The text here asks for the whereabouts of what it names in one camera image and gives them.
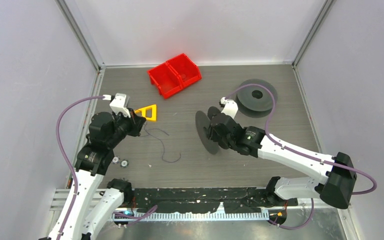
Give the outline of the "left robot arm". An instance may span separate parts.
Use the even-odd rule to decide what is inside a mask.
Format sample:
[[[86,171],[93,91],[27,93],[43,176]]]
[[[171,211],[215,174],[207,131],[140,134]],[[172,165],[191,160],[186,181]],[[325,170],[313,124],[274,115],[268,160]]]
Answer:
[[[132,184],[113,179],[103,196],[91,207],[93,197],[104,179],[115,154],[114,148],[127,136],[138,137],[146,118],[133,111],[96,113],[88,126],[86,145],[78,152],[73,167],[73,186],[48,240],[95,240],[118,207],[133,202]]]

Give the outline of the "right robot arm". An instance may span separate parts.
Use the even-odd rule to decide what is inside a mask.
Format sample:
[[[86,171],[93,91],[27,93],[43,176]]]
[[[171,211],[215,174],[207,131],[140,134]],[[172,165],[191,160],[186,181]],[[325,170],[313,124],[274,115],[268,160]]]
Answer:
[[[272,177],[265,198],[271,205],[293,198],[317,198],[337,209],[347,209],[353,195],[356,173],[351,157],[343,152],[332,156],[289,144],[265,130],[241,127],[224,113],[204,115],[204,137],[217,148],[243,156],[270,160],[295,169],[305,177]]]

